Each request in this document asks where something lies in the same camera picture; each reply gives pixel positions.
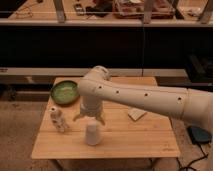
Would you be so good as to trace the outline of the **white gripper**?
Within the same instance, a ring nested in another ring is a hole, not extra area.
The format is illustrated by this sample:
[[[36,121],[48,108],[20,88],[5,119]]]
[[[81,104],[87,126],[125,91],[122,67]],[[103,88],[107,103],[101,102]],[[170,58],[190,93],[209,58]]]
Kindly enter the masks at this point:
[[[93,96],[83,96],[80,103],[80,113],[77,114],[73,121],[83,118],[84,116],[96,117],[102,125],[105,125],[104,119],[100,116],[103,111],[103,103],[100,98]]]

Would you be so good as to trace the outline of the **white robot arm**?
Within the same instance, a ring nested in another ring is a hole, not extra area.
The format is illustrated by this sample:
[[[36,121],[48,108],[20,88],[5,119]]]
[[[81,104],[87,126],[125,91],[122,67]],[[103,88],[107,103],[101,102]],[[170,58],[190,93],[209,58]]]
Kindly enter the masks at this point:
[[[76,118],[88,116],[101,120],[103,101],[110,101],[201,127],[212,134],[213,145],[213,92],[115,83],[110,81],[109,71],[103,66],[93,67],[81,78],[78,92],[82,101]],[[213,171],[213,147],[205,171]]]

